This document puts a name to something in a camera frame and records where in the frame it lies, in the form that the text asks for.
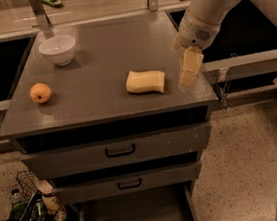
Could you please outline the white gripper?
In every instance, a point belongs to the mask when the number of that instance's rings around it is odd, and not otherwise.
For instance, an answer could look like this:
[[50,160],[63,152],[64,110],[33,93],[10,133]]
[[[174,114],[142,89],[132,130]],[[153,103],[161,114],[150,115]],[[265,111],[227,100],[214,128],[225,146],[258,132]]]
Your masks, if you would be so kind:
[[177,35],[173,40],[173,49],[185,49],[183,55],[183,72],[180,73],[179,84],[181,87],[191,87],[201,69],[203,52],[210,47],[219,33],[219,25],[204,23],[194,16],[190,10],[183,15],[179,24]]

